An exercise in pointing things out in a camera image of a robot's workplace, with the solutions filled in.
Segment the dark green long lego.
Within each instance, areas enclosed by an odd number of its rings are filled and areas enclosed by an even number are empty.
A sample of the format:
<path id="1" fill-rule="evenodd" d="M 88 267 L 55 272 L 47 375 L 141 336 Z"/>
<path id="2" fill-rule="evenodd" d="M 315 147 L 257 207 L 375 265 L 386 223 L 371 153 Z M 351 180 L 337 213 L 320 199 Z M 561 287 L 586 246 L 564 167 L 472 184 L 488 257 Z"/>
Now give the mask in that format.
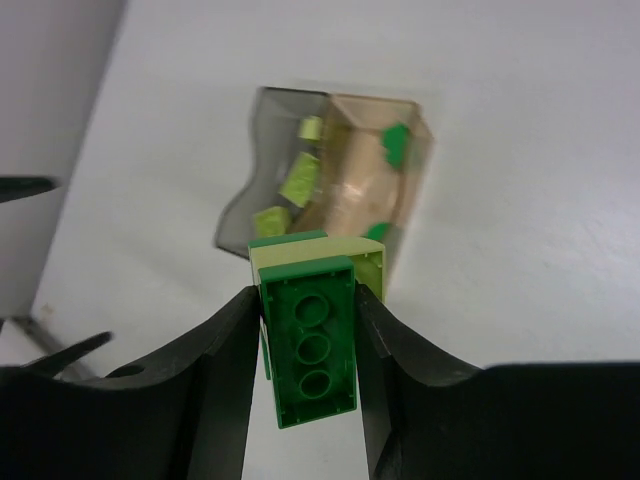
<path id="1" fill-rule="evenodd" d="M 327 236 L 255 241 L 253 279 L 279 428 L 355 410 L 355 267 Z"/>

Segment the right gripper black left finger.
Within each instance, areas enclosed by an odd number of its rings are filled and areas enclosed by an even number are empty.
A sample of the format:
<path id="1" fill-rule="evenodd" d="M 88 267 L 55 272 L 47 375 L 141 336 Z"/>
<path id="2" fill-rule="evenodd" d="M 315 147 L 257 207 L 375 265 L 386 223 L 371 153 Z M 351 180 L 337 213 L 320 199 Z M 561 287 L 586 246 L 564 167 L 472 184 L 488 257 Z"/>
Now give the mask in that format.
<path id="1" fill-rule="evenodd" d="M 61 372 L 103 332 L 1 371 L 5 479 L 238 479 L 256 373 L 260 301 L 241 290 L 210 319 L 102 378 Z"/>

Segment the lime green small lego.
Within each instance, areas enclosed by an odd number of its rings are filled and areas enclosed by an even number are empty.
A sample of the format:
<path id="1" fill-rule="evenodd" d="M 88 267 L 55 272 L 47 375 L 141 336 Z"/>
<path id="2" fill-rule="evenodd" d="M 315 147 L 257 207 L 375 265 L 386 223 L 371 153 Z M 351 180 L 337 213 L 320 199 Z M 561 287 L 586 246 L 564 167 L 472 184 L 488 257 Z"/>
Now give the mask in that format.
<path id="1" fill-rule="evenodd" d="M 319 142 L 322 137 L 323 119 L 320 116 L 307 116 L 300 122 L 298 137 L 308 142 Z"/>

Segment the orange transparent container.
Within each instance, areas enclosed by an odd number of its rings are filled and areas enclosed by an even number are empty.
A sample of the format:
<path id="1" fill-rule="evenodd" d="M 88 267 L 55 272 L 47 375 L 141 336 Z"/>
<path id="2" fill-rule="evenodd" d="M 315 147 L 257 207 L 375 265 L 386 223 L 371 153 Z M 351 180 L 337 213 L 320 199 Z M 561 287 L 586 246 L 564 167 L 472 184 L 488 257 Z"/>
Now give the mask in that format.
<path id="1" fill-rule="evenodd" d="M 401 170 L 387 163 L 382 145 L 382 132 L 397 123 L 410 131 Z M 422 109 L 413 100 L 330 94 L 318 147 L 315 192 L 291 231 L 365 237 L 374 224 L 388 222 L 391 226 L 381 244 L 389 280 L 433 145 Z"/>

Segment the lime green 2x3 lego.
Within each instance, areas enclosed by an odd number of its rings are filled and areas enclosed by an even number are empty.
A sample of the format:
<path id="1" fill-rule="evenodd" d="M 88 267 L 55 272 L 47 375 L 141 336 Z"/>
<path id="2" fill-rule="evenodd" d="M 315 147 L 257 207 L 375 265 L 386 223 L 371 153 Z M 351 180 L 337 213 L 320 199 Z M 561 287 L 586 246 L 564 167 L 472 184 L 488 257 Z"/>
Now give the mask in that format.
<path id="1" fill-rule="evenodd" d="M 304 208 L 311 200 L 320 172 L 319 159 L 302 152 L 295 159 L 279 194 L 298 208 Z"/>

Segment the grey transparent container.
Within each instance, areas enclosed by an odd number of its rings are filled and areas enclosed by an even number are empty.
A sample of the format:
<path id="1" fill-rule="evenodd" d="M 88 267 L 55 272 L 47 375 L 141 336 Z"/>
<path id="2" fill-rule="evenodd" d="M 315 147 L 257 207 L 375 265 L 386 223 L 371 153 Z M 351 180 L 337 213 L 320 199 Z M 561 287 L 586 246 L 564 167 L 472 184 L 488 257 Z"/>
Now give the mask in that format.
<path id="1" fill-rule="evenodd" d="M 293 220 L 302 209 L 279 194 L 292 165 L 302 152 L 317 148 L 298 136 L 303 120 L 322 117 L 329 94 L 317 90 L 261 87 L 257 90 L 249 133 L 253 167 L 249 180 L 220 215 L 214 245 L 240 258 L 248 257 L 248 243 L 257 238 L 254 215 L 270 207 L 282 207 Z"/>

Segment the small dark green lego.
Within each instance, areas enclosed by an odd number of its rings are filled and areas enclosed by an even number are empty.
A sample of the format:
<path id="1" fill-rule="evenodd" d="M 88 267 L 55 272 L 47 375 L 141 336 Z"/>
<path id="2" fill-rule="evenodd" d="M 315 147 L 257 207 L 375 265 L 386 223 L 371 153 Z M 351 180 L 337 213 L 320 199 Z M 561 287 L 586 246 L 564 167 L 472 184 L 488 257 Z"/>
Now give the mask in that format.
<path id="1" fill-rule="evenodd" d="M 409 128 L 402 123 L 392 125 L 382 132 L 385 159 L 394 170 L 402 169 L 409 137 Z"/>

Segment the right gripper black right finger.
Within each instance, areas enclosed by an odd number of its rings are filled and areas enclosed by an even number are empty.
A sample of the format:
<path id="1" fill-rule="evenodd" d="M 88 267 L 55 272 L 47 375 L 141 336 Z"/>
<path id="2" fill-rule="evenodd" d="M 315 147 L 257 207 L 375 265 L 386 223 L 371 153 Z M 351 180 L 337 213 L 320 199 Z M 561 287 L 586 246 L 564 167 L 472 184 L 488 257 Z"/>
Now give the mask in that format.
<path id="1" fill-rule="evenodd" d="M 637 362 L 473 366 L 355 293 L 373 479 L 635 479 Z"/>

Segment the pale yellow-green small lego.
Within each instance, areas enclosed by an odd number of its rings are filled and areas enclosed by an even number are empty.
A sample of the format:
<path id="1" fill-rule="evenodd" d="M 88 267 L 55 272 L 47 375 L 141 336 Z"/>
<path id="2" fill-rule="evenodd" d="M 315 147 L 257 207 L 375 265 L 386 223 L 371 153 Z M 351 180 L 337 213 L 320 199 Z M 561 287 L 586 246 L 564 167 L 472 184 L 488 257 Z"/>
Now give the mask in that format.
<path id="1" fill-rule="evenodd" d="M 283 206 L 272 206 L 255 213 L 252 217 L 257 238 L 285 235 L 291 224 L 289 210 Z"/>

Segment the dark green square lego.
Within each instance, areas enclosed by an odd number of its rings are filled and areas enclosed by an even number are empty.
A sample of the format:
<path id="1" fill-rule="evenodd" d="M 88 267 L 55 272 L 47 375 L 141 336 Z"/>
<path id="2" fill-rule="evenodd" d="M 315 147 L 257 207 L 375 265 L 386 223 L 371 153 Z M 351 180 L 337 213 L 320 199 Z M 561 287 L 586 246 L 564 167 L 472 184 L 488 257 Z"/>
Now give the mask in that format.
<path id="1" fill-rule="evenodd" d="M 367 230 L 365 237 L 383 243 L 390 226 L 391 224 L 388 222 L 376 223 Z"/>

